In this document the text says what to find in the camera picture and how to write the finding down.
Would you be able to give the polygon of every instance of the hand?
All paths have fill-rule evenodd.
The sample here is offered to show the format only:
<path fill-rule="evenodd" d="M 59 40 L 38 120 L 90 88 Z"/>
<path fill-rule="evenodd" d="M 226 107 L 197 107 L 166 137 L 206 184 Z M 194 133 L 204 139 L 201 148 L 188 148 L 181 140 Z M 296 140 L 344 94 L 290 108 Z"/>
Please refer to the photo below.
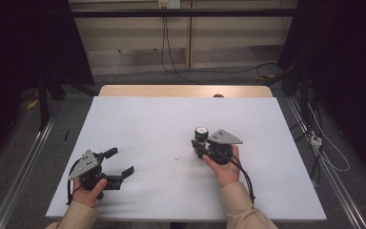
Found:
<path fill-rule="evenodd" d="M 89 191 L 81 186 L 82 182 L 79 177 L 77 177 L 73 180 L 72 200 L 94 208 L 96 207 L 96 198 L 105 189 L 106 184 L 107 180 L 102 178 L 99 182 L 97 182 L 96 186 L 94 186 L 94 188 Z"/>
<path fill-rule="evenodd" d="M 239 159 L 239 150 L 236 145 L 232 145 L 233 147 L 233 155 Z M 225 165 L 220 165 L 215 163 L 211 158 L 204 155 L 203 160 L 207 163 L 207 165 L 213 170 L 215 173 L 216 179 L 221 187 L 224 187 L 228 184 L 235 183 L 239 181 L 240 170 L 234 164 L 229 162 Z"/>

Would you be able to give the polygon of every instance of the white table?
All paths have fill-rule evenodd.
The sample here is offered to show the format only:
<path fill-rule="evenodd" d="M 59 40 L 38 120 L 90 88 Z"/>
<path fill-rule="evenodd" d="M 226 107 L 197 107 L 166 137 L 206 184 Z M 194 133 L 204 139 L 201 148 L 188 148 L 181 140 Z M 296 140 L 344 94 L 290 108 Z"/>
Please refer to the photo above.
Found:
<path fill-rule="evenodd" d="M 198 126 L 210 133 L 224 129 L 244 141 L 240 158 L 254 186 L 255 206 L 270 219 L 326 219 L 272 97 L 96 97 L 46 216 L 63 217 L 69 170 L 87 149 L 117 147 L 119 153 L 103 161 L 103 172 L 119 175 L 132 165 L 135 172 L 120 191 L 105 191 L 98 201 L 101 219 L 224 220 L 214 174 L 193 152 Z"/>

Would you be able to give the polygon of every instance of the metal bar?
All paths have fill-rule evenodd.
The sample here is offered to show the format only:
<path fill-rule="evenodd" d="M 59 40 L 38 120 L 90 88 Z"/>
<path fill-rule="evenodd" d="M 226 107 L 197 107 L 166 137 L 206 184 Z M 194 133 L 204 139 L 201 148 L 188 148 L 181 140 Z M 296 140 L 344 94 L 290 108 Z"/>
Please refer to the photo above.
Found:
<path fill-rule="evenodd" d="M 169 9 L 169 10 L 73 10 L 72 12 L 44 11 L 43 14 L 90 17 L 293 17 L 298 14 L 314 15 L 314 10 L 297 9 Z"/>
<path fill-rule="evenodd" d="M 19 173 L 16 176 L 13 184 L 11 185 L 8 193 L 6 194 L 4 200 L 0 205 L 0 229 L 4 229 L 10 219 L 11 213 L 16 206 L 17 200 L 22 194 L 23 188 L 28 181 L 31 174 L 31 170 L 34 167 L 35 161 L 37 160 L 47 137 L 50 134 L 52 124 L 58 115 L 60 110 L 60 105 L 56 107 L 53 111 L 52 117 L 49 119 L 46 127 L 43 131 L 39 131 L 33 145 L 26 157 L 25 162 L 22 165 Z"/>
<path fill-rule="evenodd" d="M 306 125 L 303 123 L 301 114 L 299 113 L 300 107 L 296 101 L 292 101 L 291 98 L 288 98 L 288 102 L 290 104 L 291 109 L 295 115 L 297 121 L 299 121 L 302 131 L 305 133 Z M 314 148 L 315 156 L 318 155 L 317 149 Z M 326 157 L 329 161 L 329 158 L 326 156 L 325 152 L 322 151 L 322 154 Z M 322 165 L 322 170 L 324 171 L 326 177 L 329 180 L 332 188 L 335 191 L 335 194 L 340 202 L 340 205 L 343 207 L 344 212 L 346 213 L 349 221 L 352 223 L 355 229 L 366 228 L 366 222 L 362 214 L 360 213 L 356 202 L 353 200 L 350 193 L 347 191 L 346 187 L 344 186 L 343 182 L 341 181 L 340 177 L 337 175 L 337 172 L 334 168 L 328 166 L 328 164 L 320 157 L 320 164 Z"/>

